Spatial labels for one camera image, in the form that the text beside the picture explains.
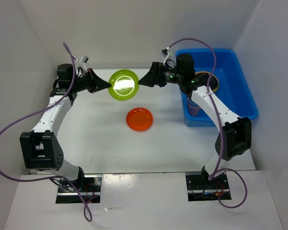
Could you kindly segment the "green plastic plate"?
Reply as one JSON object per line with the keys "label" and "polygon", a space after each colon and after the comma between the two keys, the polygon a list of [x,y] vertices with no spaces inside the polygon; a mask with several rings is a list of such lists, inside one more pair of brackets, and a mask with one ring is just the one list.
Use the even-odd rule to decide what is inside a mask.
{"label": "green plastic plate", "polygon": [[127,101],[133,98],[139,91],[139,78],[135,72],[129,69],[120,69],[112,74],[109,79],[111,87],[108,92],[112,98],[118,101]]}

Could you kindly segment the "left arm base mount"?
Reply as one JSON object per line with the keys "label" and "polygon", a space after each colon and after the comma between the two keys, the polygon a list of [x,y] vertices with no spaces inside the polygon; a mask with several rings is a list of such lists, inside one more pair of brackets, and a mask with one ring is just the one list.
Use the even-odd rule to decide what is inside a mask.
{"label": "left arm base mount", "polygon": [[[73,189],[65,180],[51,179],[51,181],[58,187],[56,204],[82,203],[76,190]],[[75,181],[72,183],[76,186],[85,202],[100,203],[101,182],[101,174],[85,174],[82,185]]]}

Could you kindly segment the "blue plastic cup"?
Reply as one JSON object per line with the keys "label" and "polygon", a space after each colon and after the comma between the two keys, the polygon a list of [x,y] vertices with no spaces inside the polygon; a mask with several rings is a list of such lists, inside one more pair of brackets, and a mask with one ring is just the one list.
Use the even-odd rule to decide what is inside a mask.
{"label": "blue plastic cup", "polygon": [[198,107],[199,105],[194,103],[191,99],[187,98],[187,105],[191,107]]}

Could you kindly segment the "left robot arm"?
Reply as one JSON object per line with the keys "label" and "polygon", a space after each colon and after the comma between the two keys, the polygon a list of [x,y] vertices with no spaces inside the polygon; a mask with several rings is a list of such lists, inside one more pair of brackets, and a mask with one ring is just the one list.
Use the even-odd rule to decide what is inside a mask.
{"label": "left robot arm", "polygon": [[65,160],[57,134],[79,92],[95,93],[109,87],[111,84],[92,69],[74,68],[72,64],[58,65],[57,79],[50,93],[50,109],[43,113],[31,131],[20,135],[26,168],[64,177],[74,191],[82,191],[86,186],[84,172],[81,167]]}

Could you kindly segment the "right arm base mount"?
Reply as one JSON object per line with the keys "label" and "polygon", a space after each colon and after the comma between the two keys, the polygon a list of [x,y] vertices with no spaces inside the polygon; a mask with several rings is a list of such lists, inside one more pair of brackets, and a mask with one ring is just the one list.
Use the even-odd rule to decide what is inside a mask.
{"label": "right arm base mount", "polygon": [[200,172],[185,174],[188,201],[231,200],[227,176],[223,173],[213,181],[206,182]]}

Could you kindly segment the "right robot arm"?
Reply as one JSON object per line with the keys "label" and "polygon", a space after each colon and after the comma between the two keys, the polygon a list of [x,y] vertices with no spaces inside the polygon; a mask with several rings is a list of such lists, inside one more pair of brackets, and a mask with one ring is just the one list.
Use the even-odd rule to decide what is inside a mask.
{"label": "right robot arm", "polygon": [[211,76],[200,79],[195,75],[194,60],[190,54],[176,57],[176,66],[171,69],[161,62],[153,62],[150,70],[138,83],[147,87],[164,87],[168,83],[177,84],[180,91],[208,115],[219,134],[215,142],[216,154],[202,168],[201,183],[212,188],[217,177],[226,170],[227,162],[242,155],[251,147],[252,122],[231,111],[212,91]]}

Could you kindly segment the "orange plastic plate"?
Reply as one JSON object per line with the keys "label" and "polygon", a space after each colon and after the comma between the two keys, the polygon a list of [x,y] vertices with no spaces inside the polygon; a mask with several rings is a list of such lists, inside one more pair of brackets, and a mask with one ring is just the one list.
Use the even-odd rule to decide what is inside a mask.
{"label": "orange plastic plate", "polygon": [[128,127],[137,132],[147,131],[152,126],[153,121],[152,113],[142,107],[133,108],[126,115]]}

